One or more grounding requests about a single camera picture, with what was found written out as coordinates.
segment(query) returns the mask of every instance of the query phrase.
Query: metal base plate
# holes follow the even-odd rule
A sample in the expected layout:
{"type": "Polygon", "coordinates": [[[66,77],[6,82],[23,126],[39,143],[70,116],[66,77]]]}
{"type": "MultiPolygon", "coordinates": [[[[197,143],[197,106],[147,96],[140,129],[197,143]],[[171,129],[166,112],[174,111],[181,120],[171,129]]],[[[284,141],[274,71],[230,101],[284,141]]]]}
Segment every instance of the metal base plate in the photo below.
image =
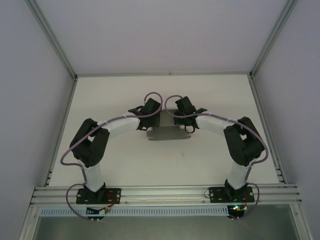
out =
{"type": "Polygon", "coordinates": [[[215,187],[209,187],[209,196],[210,196],[210,203],[254,203],[255,202],[255,196],[252,191],[252,187],[247,186],[245,188],[245,191],[242,193],[241,196],[234,200],[230,200],[229,197],[226,194],[225,187],[224,186],[215,186],[215,187]]]}

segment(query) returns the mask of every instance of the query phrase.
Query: black metal plate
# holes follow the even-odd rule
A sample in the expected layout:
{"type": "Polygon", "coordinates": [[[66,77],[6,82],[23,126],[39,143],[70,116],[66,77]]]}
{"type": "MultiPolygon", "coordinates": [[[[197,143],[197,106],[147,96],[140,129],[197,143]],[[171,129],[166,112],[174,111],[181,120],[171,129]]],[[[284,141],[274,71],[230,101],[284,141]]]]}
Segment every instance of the black metal plate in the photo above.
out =
{"type": "Polygon", "coordinates": [[[97,198],[92,194],[88,194],[84,188],[80,188],[76,195],[76,204],[119,204],[121,199],[121,188],[105,188],[103,197],[100,201],[97,201],[97,198]],[[106,197],[106,195],[112,195],[113,197],[110,199],[106,197]]]}
{"type": "Polygon", "coordinates": [[[255,196],[253,195],[252,187],[247,186],[245,191],[242,193],[241,196],[234,200],[230,200],[225,192],[224,186],[216,186],[216,187],[209,187],[209,196],[210,196],[210,203],[245,203],[246,199],[243,195],[247,197],[247,203],[254,203],[255,196]]]}

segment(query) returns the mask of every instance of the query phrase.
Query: cable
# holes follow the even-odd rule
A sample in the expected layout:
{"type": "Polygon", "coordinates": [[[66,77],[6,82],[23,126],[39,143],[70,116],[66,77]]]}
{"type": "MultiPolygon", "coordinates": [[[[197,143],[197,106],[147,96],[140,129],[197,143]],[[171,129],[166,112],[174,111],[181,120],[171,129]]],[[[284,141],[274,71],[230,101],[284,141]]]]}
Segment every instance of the cable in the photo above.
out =
{"type": "Polygon", "coordinates": [[[254,203],[254,205],[253,205],[253,207],[252,207],[251,211],[250,211],[250,212],[248,212],[246,215],[244,215],[244,216],[242,216],[242,217],[237,218],[237,217],[232,216],[232,215],[230,215],[230,214],[229,214],[229,216],[230,216],[231,218],[233,218],[233,219],[237,219],[237,220],[245,219],[245,218],[249,217],[249,216],[250,216],[250,215],[251,215],[251,214],[256,210],[256,208],[257,208],[257,205],[258,205],[259,200],[260,200],[260,189],[259,189],[258,185],[257,185],[257,184],[255,184],[255,183],[248,182],[248,185],[253,185],[253,186],[255,186],[255,187],[256,187],[256,190],[257,190],[257,197],[256,197],[256,201],[255,201],[255,203],[254,203]]]}
{"type": "Polygon", "coordinates": [[[112,122],[114,122],[114,121],[116,121],[116,120],[125,119],[125,118],[137,118],[137,119],[148,118],[148,117],[151,117],[151,116],[156,115],[157,113],[159,113],[159,112],[161,111],[161,109],[162,109],[163,98],[162,98],[162,96],[161,96],[159,93],[153,91],[153,92],[149,92],[149,93],[144,97],[144,101],[146,101],[147,97],[150,96],[151,94],[156,94],[156,95],[158,95],[159,98],[160,98],[160,106],[159,106],[159,108],[158,108],[155,112],[153,112],[153,113],[151,113],[151,114],[148,114],[148,115],[139,115],[139,116],[137,116],[137,115],[127,115],[127,116],[118,116],[118,117],[112,118],[112,119],[110,119],[110,120],[108,120],[108,121],[106,121],[106,122],[104,122],[104,123],[96,126],[95,128],[93,128],[90,132],[88,132],[83,138],[81,138],[81,139],[80,139],[79,141],[77,141],[74,145],[72,145],[72,146],[62,155],[62,157],[61,157],[61,159],[60,159],[60,163],[61,163],[62,165],[64,165],[64,166],[77,166],[77,167],[80,167],[80,168],[81,168],[82,175],[83,175],[84,183],[82,183],[82,184],[81,184],[81,183],[76,183],[76,184],[72,185],[71,187],[69,187],[69,189],[66,191],[66,194],[65,194],[66,204],[67,204],[68,207],[71,209],[71,211],[72,211],[75,215],[77,215],[79,218],[84,219],[84,220],[89,220],[89,221],[91,221],[91,222],[97,222],[97,220],[94,220],[94,219],[91,219],[91,220],[90,220],[89,218],[87,218],[87,217],[85,217],[85,216],[82,216],[82,215],[80,215],[79,213],[77,213],[77,211],[73,209],[73,207],[71,206],[71,204],[70,204],[70,202],[69,202],[68,194],[69,194],[70,190],[71,190],[73,187],[75,187],[75,186],[84,186],[84,185],[87,183],[87,176],[86,176],[86,172],[85,172],[85,170],[84,170],[84,167],[83,167],[80,163],[66,163],[66,162],[64,162],[65,157],[66,157],[66,156],[68,155],[68,153],[70,153],[74,148],[76,148],[79,144],[81,144],[84,140],[86,140],[91,134],[93,134],[95,131],[97,131],[98,129],[102,128],[102,127],[105,126],[106,124],[112,123],[112,122]]]}
{"type": "Polygon", "coordinates": [[[70,202],[69,202],[69,199],[68,199],[68,194],[70,192],[70,190],[75,187],[75,186],[83,186],[84,184],[82,183],[76,183],[76,184],[73,184],[71,187],[69,187],[69,189],[66,191],[66,194],[65,194],[65,201],[66,201],[66,204],[68,205],[68,207],[70,208],[70,210],[75,214],[77,215],[79,218],[81,219],[84,219],[84,220],[87,220],[87,221],[91,221],[89,218],[85,217],[85,216],[82,216],[80,215],[79,213],[77,213],[76,210],[73,209],[73,207],[71,206],[70,202]]]}
{"type": "Polygon", "coordinates": [[[81,144],[84,140],[86,140],[91,134],[93,134],[95,131],[97,131],[98,129],[100,129],[100,128],[102,128],[103,126],[105,126],[107,123],[110,124],[110,123],[112,123],[112,122],[114,122],[114,121],[116,121],[116,120],[125,119],[125,118],[137,118],[137,119],[148,118],[148,117],[151,117],[151,116],[157,114],[158,112],[160,112],[161,109],[162,109],[162,105],[163,105],[163,98],[162,98],[162,96],[161,96],[159,93],[153,91],[153,92],[148,93],[148,94],[145,96],[144,100],[146,100],[146,98],[147,98],[149,95],[151,95],[151,94],[156,94],[156,95],[158,95],[159,98],[160,98],[160,106],[159,106],[159,108],[158,108],[155,112],[153,112],[153,113],[151,113],[151,114],[148,114],[148,115],[139,115],[139,116],[138,116],[138,115],[118,116],[118,117],[112,118],[112,119],[110,119],[110,120],[108,120],[108,121],[106,121],[106,122],[104,122],[104,123],[96,126],[96,127],[93,128],[90,132],[88,132],[83,138],[81,138],[81,139],[80,139],[79,141],[77,141],[74,145],[72,145],[72,146],[62,155],[62,157],[61,157],[61,159],[60,159],[60,163],[61,163],[62,165],[64,165],[64,166],[77,166],[77,167],[80,167],[80,168],[81,168],[81,171],[82,171],[83,179],[84,179],[85,182],[87,182],[87,176],[86,176],[84,167],[83,167],[80,163],[66,163],[66,162],[64,162],[65,157],[66,157],[74,148],[76,148],[79,144],[81,144]]]}
{"type": "Polygon", "coordinates": [[[255,161],[250,165],[250,167],[249,167],[249,169],[248,169],[248,171],[246,173],[245,180],[248,180],[248,176],[249,176],[249,173],[250,173],[251,168],[252,168],[253,165],[259,164],[259,163],[263,163],[269,157],[269,150],[268,150],[268,147],[267,147],[265,141],[259,136],[259,134],[257,134],[250,127],[247,127],[246,125],[242,124],[241,122],[238,122],[238,121],[235,121],[235,120],[232,120],[232,119],[228,119],[228,118],[225,118],[223,116],[215,115],[215,114],[212,114],[212,113],[210,113],[210,114],[209,113],[195,113],[195,114],[190,114],[190,115],[185,115],[185,116],[178,116],[178,115],[172,114],[171,112],[169,112],[169,110],[167,108],[167,102],[168,102],[169,99],[172,99],[172,98],[175,98],[175,97],[181,97],[181,96],[180,95],[169,96],[164,102],[164,109],[167,111],[167,113],[169,115],[173,116],[174,118],[184,119],[184,118],[195,117],[195,116],[207,116],[207,117],[220,119],[220,120],[223,120],[223,121],[226,121],[226,122],[229,122],[229,123],[237,124],[240,127],[248,130],[250,133],[252,133],[261,142],[261,144],[263,145],[263,147],[265,149],[265,156],[264,156],[263,159],[261,159],[259,161],[255,161]]]}

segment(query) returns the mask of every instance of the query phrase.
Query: robotic arm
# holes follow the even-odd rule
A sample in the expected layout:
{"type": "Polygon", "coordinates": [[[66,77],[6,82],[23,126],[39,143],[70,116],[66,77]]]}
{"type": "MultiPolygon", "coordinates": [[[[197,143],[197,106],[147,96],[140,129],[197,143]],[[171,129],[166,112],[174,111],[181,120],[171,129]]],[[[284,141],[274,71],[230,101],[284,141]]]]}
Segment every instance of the robotic arm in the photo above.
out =
{"type": "MultiPolygon", "coordinates": [[[[230,202],[232,202],[246,190],[251,165],[265,148],[252,133],[241,128],[239,125],[231,125],[224,120],[210,117],[206,109],[200,108],[196,110],[188,97],[183,97],[176,101],[176,105],[178,111],[174,113],[174,125],[182,125],[185,129],[187,126],[191,126],[193,130],[208,130],[225,137],[234,162],[231,172],[225,181],[224,192],[230,202]],[[190,114],[199,115],[184,118],[179,117],[190,114]]],[[[106,185],[102,178],[100,161],[104,155],[108,140],[128,131],[146,131],[150,127],[159,127],[160,112],[150,117],[138,118],[139,116],[154,113],[159,107],[160,103],[149,98],[144,106],[131,109],[125,114],[125,116],[134,114],[137,117],[118,119],[103,126],[91,135],[91,137],[94,137],[92,141],[87,138],[72,150],[74,157],[83,166],[87,178],[84,189],[82,191],[80,191],[80,189],[78,192],[77,203],[83,204],[83,199],[85,199],[85,203],[88,204],[102,203],[106,192],[106,185]]],[[[238,122],[258,134],[255,126],[248,117],[243,117],[239,119],[238,122]]],[[[98,123],[91,118],[85,120],[72,140],[70,147],[99,124],[101,124],[101,122],[98,123]]]]}

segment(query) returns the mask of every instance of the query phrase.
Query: white panel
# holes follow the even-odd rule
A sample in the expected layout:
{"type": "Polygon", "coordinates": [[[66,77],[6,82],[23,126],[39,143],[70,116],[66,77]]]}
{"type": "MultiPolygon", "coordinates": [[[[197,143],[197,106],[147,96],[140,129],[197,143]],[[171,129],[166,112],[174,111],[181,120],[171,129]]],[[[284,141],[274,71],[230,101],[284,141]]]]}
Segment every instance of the white panel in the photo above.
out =
{"type": "Polygon", "coordinates": [[[286,0],[38,0],[77,74],[249,72],[286,0]]]}
{"type": "Polygon", "coordinates": [[[320,1],[300,0],[256,79],[289,181],[320,238],[320,1]]]}
{"type": "MultiPolygon", "coordinates": [[[[85,119],[122,116],[143,104],[145,95],[152,91],[164,99],[173,94],[186,95],[196,108],[208,108],[228,118],[247,116],[265,139],[246,75],[80,78],[50,186],[83,182],[80,169],[62,166],[60,157],[85,119]]],[[[174,100],[168,106],[174,107],[174,100]]],[[[65,161],[76,160],[69,154],[65,161]]],[[[132,131],[108,142],[100,166],[108,186],[213,185],[224,184],[232,163],[225,138],[210,131],[197,130],[189,139],[164,141],[150,141],[146,132],[132,131]]],[[[255,165],[249,181],[278,183],[272,159],[255,165]]]]}
{"type": "Polygon", "coordinates": [[[72,81],[24,1],[0,1],[0,233],[18,238],[72,81]]]}

